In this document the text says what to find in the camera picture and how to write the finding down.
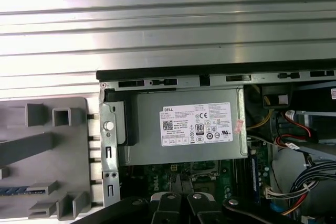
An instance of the ce mark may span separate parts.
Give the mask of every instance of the ce mark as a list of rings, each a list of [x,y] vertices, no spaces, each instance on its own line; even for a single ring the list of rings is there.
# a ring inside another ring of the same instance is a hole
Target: ce mark
[[[201,113],[200,118],[208,118],[208,113]]]

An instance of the motherboard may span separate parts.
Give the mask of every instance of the motherboard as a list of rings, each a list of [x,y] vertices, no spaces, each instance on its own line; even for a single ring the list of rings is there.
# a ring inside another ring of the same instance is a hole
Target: motherboard
[[[269,185],[268,149],[262,143],[249,147],[253,200],[260,203],[262,186]],[[202,161],[140,166],[123,166],[121,171],[121,196],[139,196],[150,199],[155,193],[173,191],[188,195],[194,192],[209,193],[218,203],[237,196],[234,160]]]

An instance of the blue component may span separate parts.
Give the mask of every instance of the blue component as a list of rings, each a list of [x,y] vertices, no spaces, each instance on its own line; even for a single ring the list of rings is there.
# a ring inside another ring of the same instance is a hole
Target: blue component
[[[252,174],[252,180],[253,180],[254,202],[260,204],[258,158],[256,155],[250,155],[250,159],[251,159],[251,174]]]
[[[19,186],[19,187],[3,187],[0,188],[0,197],[1,196],[14,196],[14,195],[31,195],[31,194],[45,194],[46,191],[27,191],[28,186]]]
[[[275,212],[284,212],[285,211],[285,209],[283,209],[283,208],[281,208],[281,207],[279,207],[279,206],[277,206],[273,203],[270,204],[270,207]]]

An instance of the ribbed metal surface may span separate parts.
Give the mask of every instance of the ribbed metal surface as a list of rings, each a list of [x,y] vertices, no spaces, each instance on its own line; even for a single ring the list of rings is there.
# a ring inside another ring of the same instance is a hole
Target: ribbed metal surface
[[[334,10],[334,0],[0,0],[0,89],[95,84],[97,69],[330,59]]]

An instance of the power supply label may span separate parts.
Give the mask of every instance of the power supply label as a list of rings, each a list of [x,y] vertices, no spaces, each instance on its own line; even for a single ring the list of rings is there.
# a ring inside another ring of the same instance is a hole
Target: power supply label
[[[162,146],[233,141],[230,103],[163,107],[160,128]]]

